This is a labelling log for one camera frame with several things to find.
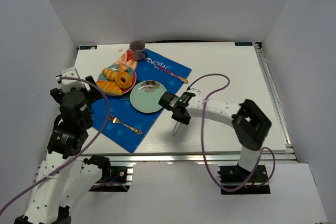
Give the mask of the long bread roll front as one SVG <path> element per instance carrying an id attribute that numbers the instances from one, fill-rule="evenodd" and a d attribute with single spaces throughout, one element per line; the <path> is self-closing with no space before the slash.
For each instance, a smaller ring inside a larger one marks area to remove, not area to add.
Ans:
<path id="1" fill-rule="evenodd" d="M 114 81 L 97 81 L 96 84 L 107 95 L 122 95 L 121 88 Z"/>

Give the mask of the metal tongs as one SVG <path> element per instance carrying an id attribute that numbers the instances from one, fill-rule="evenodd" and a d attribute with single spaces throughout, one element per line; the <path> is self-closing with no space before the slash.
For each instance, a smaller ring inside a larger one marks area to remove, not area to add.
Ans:
<path id="1" fill-rule="evenodd" d="M 177 122 L 174 129 L 173 129 L 173 134 L 172 136 L 175 136 L 177 134 L 177 132 L 179 131 L 180 127 L 181 127 L 182 123 L 181 122 Z"/>

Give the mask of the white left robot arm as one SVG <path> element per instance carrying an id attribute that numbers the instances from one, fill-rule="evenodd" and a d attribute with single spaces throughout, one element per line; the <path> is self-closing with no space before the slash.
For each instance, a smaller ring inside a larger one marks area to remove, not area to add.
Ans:
<path id="1" fill-rule="evenodd" d="M 93 126 L 92 105 L 106 95 L 92 76 L 80 79 L 66 74 L 56 79 L 61 87 L 52 89 L 50 95 L 59 104 L 60 114 L 47 145 L 44 176 L 23 191 L 37 188 L 32 204 L 15 223 L 70 223 L 75 204 L 96 182 L 110 175 L 110 160 L 93 155 L 84 160 L 83 174 L 65 190 L 74 162 L 90 146 L 85 141 Z"/>

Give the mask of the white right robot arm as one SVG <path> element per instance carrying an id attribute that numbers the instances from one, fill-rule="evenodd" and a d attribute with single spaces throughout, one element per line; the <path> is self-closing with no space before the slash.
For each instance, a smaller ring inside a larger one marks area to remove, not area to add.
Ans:
<path id="1" fill-rule="evenodd" d="M 232 104 L 202 98 L 195 89 L 181 96 L 165 92 L 159 105 L 172 112 L 172 119 L 188 125 L 191 118 L 205 118 L 223 123 L 234 129 L 242 146 L 240 158 L 235 168 L 219 172 L 221 182 L 243 182 L 259 158 L 264 140 L 271 128 L 271 121 L 257 104 L 249 99 Z"/>

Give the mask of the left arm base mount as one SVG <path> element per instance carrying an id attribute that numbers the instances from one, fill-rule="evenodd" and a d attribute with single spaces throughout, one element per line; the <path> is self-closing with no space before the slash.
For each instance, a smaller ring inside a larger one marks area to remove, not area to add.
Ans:
<path id="1" fill-rule="evenodd" d="M 102 176 L 91 188 L 90 192 L 116 193 L 127 192 L 130 188 L 133 176 L 133 164 L 111 164 Z"/>

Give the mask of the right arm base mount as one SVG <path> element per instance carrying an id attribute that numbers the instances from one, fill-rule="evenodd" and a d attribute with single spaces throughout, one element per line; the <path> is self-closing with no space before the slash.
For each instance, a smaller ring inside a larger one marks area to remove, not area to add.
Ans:
<path id="1" fill-rule="evenodd" d="M 238 165 L 220 166 L 218 170 L 219 180 L 222 186 L 233 189 L 241 184 L 250 174 Z M 269 183 L 267 182 L 268 174 L 265 165 L 259 165 L 251 178 L 244 186 L 235 192 L 226 192 L 221 190 L 222 195 L 269 195 L 271 194 Z"/>

